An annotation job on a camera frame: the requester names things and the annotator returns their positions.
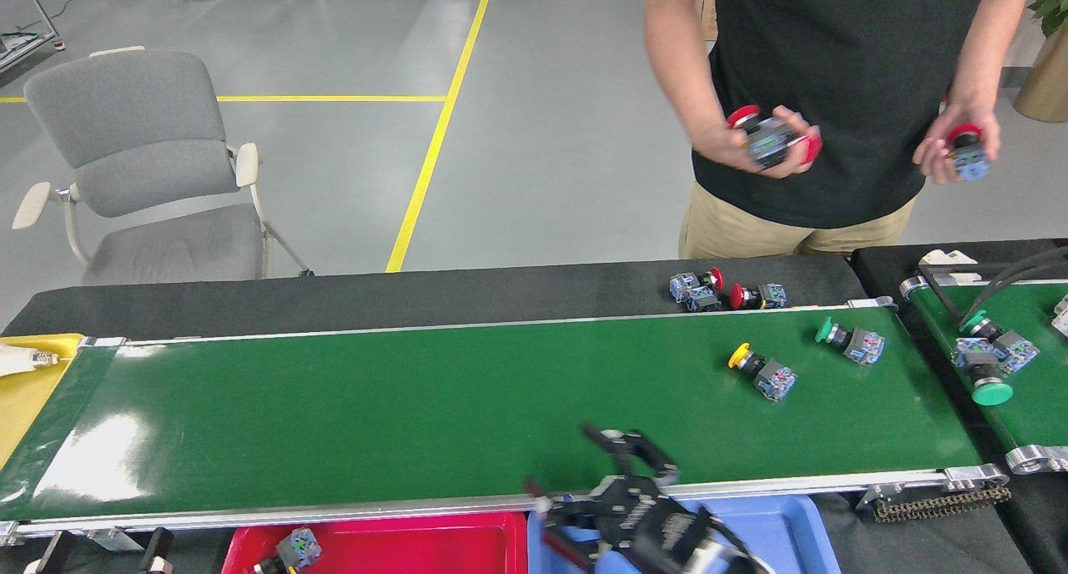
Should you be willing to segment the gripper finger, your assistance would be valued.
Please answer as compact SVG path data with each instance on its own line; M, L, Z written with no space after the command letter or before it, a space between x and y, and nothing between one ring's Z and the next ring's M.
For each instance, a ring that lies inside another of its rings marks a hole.
M43 550L38 559L23 567L26 574L62 573L73 550L73 533L68 530L57 531Z
M173 573L174 567L168 559L173 542L174 532L171 530L164 527L153 529L150 543L142 555L137 572L141 574Z

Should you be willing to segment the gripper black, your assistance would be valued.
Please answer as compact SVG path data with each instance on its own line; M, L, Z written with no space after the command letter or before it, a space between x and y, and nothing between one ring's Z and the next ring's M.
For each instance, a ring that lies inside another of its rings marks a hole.
M678 481L678 464L640 430L622 432L600 429L591 422L582 433L617 465L617 474L582 499L551 496L534 476L524 478L524 491L533 498L533 514L541 521L541 539L574 567L600 573L612 567L630 567L634 573L725 573L728 544L720 531L722 522L698 506L687 508L671 498L664 487ZM624 488L648 487L648 493L607 493L615 482ZM591 540L579 541L566 528L595 530Z

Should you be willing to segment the person's right hand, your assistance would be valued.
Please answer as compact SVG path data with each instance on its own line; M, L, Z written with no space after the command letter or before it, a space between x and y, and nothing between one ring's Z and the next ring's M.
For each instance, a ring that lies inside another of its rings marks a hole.
M765 168L752 160L744 148L747 133L726 125L721 111L710 113L705 122L698 123L697 128L691 131L692 149L710 161L764 179L788 179L795 174L805 174L815 164L811 154L818 154L823 148L823 134L818 126L808 125L804 117L783 105L775 107L772 115L785 122L798 135L797 141L788 148L785 160L778 166Z

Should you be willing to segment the person's left hand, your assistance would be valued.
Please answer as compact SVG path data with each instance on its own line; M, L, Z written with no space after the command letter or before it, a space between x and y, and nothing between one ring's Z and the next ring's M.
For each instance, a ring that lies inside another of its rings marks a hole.
M995 117L995 98L951 99L934 118L918 148L913 152L913 164L924 176L938 185L964 181L957 174L951 158L951 129L973 124L980 127L980 144L985 160L994 164L1000 151L1000 125Z

